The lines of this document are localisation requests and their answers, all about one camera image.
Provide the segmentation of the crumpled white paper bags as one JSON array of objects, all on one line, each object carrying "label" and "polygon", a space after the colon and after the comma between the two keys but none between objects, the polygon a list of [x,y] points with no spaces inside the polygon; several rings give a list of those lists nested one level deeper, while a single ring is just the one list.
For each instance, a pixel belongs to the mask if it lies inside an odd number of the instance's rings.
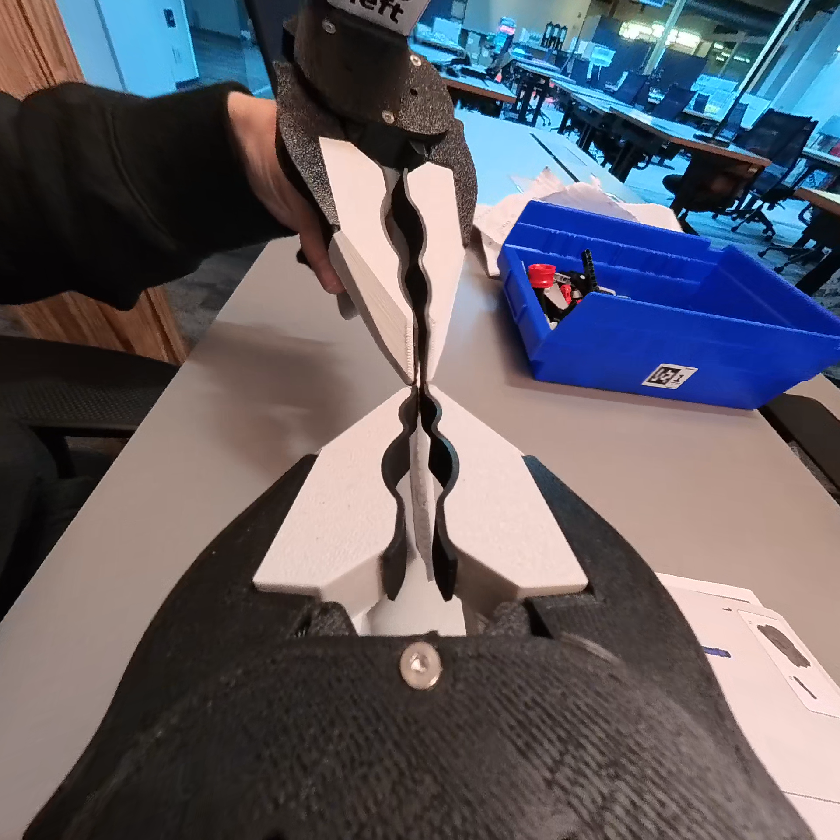
[{"label": "crumpled white paper bags", "polygon": [[603,188],[599,178],[591,175],[587,182],[563,184],[549,167],[529,180],[514,177],[517,191],[493,205],[479,203],[474,213],[473,228],[479,238],[476,251],[489,278],[500,276],[497,260],[501,247],[530,201],[541,201],[606,217],[633,221],[651,227],[682,232],[675,213],[655,203],[627,202]]}]

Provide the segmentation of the pile of toy bricks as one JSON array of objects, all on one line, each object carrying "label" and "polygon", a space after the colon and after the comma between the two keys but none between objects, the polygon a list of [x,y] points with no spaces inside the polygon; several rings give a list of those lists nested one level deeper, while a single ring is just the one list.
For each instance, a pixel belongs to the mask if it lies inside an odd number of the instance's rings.
[{"label": "pile of toy bricks", "polygon": [[560,271],[549,264],[528,267],[528,281],[551,330],[556,329],[590,295],[629,300],[599,284],[592,252],[581,252],[582,271]]}]

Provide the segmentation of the grey desk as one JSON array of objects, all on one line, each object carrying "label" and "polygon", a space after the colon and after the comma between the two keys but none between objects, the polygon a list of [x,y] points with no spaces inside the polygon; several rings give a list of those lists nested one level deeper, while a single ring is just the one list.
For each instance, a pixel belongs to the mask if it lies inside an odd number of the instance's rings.
[{"label": "grey desk", "polygon": [[[2,621],[2,838],[87,747],[205,547],[401,384],[298,241],[268,243]],[[838,505],[759,413],[534,381],[468,251],[436,383],[657,572],[749,588],[838,681]]]}]

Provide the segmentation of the white instruction booklet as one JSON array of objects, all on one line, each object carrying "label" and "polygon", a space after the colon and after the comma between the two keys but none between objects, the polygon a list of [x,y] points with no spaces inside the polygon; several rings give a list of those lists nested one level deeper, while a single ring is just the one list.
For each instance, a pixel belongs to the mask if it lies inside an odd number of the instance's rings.
[{"label": "white instruction booklet", "polygon": [[821,839],[839,838],[839,690],[790,624],[737,586],[670,574],[740,729]]}]

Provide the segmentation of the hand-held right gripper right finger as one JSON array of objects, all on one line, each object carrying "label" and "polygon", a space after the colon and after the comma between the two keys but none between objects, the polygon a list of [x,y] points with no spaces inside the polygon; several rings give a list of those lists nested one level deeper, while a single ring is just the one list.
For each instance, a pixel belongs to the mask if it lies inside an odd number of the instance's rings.
[{"label": "hand-held right gripper right finger", "polygon": [[586,573],[525,455],[434,385],[422,390],[422,426],[441,596],[490,617],[503,603],[583,592]]}]

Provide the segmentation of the person's left forearm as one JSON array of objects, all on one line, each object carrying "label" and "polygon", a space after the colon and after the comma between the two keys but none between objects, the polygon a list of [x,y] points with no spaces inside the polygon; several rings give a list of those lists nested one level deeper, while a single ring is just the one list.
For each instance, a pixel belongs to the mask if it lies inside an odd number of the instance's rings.
[{"label": "person's left forearm", "polygon": [[224,83],[158,97],[1,94],[1,303],[130,310],[210,256],[292,235],[249,184]]}]

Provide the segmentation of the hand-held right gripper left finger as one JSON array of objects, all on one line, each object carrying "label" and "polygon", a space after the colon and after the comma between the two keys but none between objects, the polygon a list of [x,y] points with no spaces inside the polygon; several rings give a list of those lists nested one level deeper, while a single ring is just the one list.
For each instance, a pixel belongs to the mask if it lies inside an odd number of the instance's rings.
[{"label": "hand-held right gripper left finger", "polygon": [[340,604],[357,630],[395,599],[405,578],[405,505],[415,386],[394,395],[320,448],[253,583],[261,592]]}]

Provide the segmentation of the black office chair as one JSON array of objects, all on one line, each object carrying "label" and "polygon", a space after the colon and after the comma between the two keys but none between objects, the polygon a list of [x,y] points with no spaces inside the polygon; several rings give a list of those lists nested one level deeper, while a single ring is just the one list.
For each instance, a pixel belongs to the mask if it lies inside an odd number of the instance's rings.
[{"label": "black office chair", "polygon": [[689,148],[689,163],[681,175],[663,180],[672,194],[671,209],[682,231],[695,234],[688,216],[731,216],[786,178],[812,137],[817,121],[802,115],[766,111],[732,143],[751,158],[741,159]]}]

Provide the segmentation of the white paper packet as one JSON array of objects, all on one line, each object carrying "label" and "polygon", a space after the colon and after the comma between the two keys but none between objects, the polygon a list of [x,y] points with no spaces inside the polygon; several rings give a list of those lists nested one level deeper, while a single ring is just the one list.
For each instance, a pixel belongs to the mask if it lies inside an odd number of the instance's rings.
[{"label": "white paper packet", "polygon": [[425,567],[426,579],[434,581],[434,525],[436,518],[435,477],[429,465],[432,439],[426,430],[424,405],[427,396],[421,382],[416,385],[416,427],[410,440],[411,468],[409,485],[413,510],[413,534],[416,551]]}]

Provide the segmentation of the long office desk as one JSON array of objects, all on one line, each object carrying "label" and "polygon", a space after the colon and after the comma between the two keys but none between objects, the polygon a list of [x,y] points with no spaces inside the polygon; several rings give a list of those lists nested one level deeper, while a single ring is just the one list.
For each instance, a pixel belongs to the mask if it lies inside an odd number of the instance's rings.
[{"label": "long office desk", "polygon": [[704,155],[715,162],[725,161],[741,165],[748,175],[756,175],[771,165],[761,154],[744,150],[733,143],[707,142],[685,124],[655,118],[631,108],[614,98],[575,86],[568,87],[570,105],[591,114],[582,140],[583,148],[593,132],[603,131],[615,136],[622,147],[609,172],[624,182],[632,169],[647,158],[671,160],[679,151]]}]

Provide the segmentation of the black mesh chair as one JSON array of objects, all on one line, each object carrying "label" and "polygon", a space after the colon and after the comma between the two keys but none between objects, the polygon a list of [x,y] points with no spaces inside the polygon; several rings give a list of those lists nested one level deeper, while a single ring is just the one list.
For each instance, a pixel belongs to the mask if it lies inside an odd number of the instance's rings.
[{"label": "black mesh chair", "polygon": [[130,438],[179,367],[122,351],[1,338],[2,419],[46,447],[58,475],[77,474],[69,438]]}]

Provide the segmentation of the person's left hand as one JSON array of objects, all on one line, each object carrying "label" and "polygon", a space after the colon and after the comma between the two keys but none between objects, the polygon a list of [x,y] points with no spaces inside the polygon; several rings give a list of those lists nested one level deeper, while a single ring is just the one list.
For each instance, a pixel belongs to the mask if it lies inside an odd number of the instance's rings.
[{"label": "person's left hand", "polygon": [[231,91],[227,114],[252,192],[282,227],[298,235],[321,287],[328,294],[342,294],[343,283],[330,261],[316,207],[299,193],[280,165],[276,103]]}]

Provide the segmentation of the blue plastic bin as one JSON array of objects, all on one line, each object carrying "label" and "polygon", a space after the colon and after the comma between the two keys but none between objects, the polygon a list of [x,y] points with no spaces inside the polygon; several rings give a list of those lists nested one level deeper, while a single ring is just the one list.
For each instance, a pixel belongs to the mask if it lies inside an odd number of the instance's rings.
[{"label": "blue plastic bin", "polygon": [[[579,272],[587,249],[615,295],[552,327],[528,268]],[[753,410],[838,364],[838,317],[736,246],[531,201],[497,264],[541,382]]]}]

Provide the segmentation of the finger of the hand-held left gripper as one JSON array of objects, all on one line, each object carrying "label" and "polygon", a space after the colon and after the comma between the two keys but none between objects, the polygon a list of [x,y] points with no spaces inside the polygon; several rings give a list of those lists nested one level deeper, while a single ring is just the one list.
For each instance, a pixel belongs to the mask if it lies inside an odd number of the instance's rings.
[{"label": "finger of the hand-held left gripper", "polygon": [[403,288],[399,250],[386,226],[397,171],[351,142],[319,139],[338,229],[329,255],[377,346],[406,384],[415,384],[415,317]]},{"label": "finger of the hand-held left gripper", "polygon": [[466,247],[451,170],[423,163],[402,178],[402,233],[408,246],[405,284],[415,317],[416,366],[429,384],[440,362]]}]

